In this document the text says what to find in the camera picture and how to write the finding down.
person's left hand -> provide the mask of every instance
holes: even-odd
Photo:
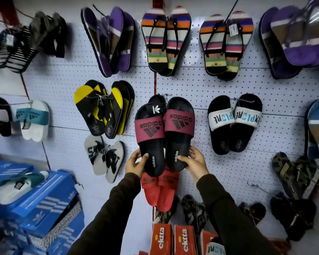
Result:
[[[149,158],[149,153],[145,153],[144,156],[142,157],[142,160],[139,163],[136,163],[136,160],[140,157],[141,155],[140,155],[139,149],[136,150],[134,153],[132,153],[125,167],[125,173],[134,173],[138,175],[139,178],[142,177],[142,174],[144,172],[145,162]]]

teal strap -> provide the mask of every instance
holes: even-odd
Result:
[[[16,122],[23,122],[27,119],[27,115],[30,112],[30,108],[19,108],[15,114]]]
[[[39,125],[48,125],[49,124],[49,112],[40,111],[31,108],[26,119],[27,122],[35,123]]]
[[[9,179],[3,180],[1,182],[1,185],[4,185],[5,183],[8,183],[8,182],[24,182],[27,179],[31,181],[31,187],[34,188],[38,186],[39,184],[41,184],[45,180],[45,177],[41,173],[18,174],[18,175],[12,176]]]

orange box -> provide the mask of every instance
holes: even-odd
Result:
[[[172,229],[170,224],[154,224],[149,255],[172,255]]]
[[[175,255],[197,255],[194,227],[175,225]]]
[[[218,236],[219,235],[217,233],[211,233],[211,232],[202,230],[202,232],[200,234],[201,255],[205,255],[206,254],[208,243],[210,243],[210,241],[213,238],[216,238]]]

barcode tag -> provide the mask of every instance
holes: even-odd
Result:
[[[230,36],[236,36],[239,34],[239,31],[237,30],[237,25],[236,24],[232,24],[229,26],[229,34]]]
[[[14,44],[14,36],[13,35],[6,35],[6,45],[12,47]]]

person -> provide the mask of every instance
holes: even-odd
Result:
[[[280,253],[235,205],[216,177],[209,174],[203,154],[190,146],[189,157],[178,156],[187,163],[200,191],[210,221],[221,237],[227,255],[279,255]],[[132,209],[133,200],[140,192],[140,178],[149,158],[145,154],[139,163],[140,150],[132,153],[125,167],[125,176],[112,188],[110,197],[94,220],[85,228],[67,255],[102,253],[102,247],[111,247],[109,254],[120,254],[123,234]]]

